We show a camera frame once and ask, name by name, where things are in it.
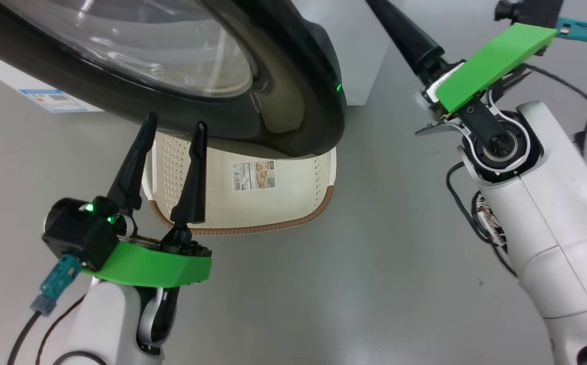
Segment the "white front-load washing machine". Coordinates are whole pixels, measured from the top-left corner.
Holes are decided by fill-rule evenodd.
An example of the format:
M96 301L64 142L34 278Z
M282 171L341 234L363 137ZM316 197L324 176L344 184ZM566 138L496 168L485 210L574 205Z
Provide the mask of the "white front-load washing machine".
M88 113L131 93L296 100L295 54L329 64L328 83L360 106L388 44L365 0L0 0L0 81L29 101L19 90L60 90Z

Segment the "cream perforated laundry basket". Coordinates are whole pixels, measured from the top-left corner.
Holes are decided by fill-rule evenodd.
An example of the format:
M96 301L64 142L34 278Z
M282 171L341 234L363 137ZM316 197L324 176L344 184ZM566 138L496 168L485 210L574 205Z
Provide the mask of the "cream perforated laundry basket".
M141 185L150 209L167 227L189 170L190 143L157 133ZM189 224L195 235L232 235L275 231L312 221L327 208L335 189L336 150L311 159L275 160L275 189L234 192L231 164L259 159L208 149L206 219Z

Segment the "dark round washer door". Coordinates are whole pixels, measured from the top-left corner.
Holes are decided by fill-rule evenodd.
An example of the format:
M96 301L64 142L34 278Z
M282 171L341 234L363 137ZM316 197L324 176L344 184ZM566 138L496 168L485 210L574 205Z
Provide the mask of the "dark round washer door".
M291 0L0 0L0 60L224 152L319 156L345 128L335 49Z

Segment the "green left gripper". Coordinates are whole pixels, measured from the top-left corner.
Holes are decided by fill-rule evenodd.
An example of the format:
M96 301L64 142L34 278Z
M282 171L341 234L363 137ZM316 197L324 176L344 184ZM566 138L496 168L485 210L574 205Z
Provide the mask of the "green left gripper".
M149 113L134 139L106 198L113 201L121 213L141 208L141 178L146 157L154 145L159 116ZM201 224L206 219L206 157L208 128L204 122L195 127L189 148L190 166L177 206L170 218L171 243L187 243L191 234L189 224ZM119 243L98 272L83 269L96 279L146 288L178 288L207 280L212 268L212 252L193 241L186 254L162 251L159 241L136 237L119 237Z

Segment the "blue energy label sticker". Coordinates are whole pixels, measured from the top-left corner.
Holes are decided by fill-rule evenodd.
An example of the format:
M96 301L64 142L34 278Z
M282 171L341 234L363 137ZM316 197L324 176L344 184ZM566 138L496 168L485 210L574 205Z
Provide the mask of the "blue energy label sticker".
M75 99L57 89L19 90L19 92L51 113L87 113L89 111Z

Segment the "paper label sticker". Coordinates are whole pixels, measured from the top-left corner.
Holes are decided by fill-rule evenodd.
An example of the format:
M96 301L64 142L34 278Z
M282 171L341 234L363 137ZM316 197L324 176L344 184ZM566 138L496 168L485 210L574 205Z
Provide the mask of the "paper label sticker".
M277 187L275 160L232 163L231 178L234 192L275 189Z

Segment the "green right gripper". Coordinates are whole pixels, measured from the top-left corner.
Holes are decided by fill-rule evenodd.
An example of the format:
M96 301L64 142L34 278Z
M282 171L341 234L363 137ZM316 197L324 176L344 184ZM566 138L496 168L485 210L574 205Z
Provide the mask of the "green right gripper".
M365 0L414 74L423 82L430 106L451 117L477 93L550 46L555 28L515 23L482 46L469 60L446 72L444 50L389 0Z

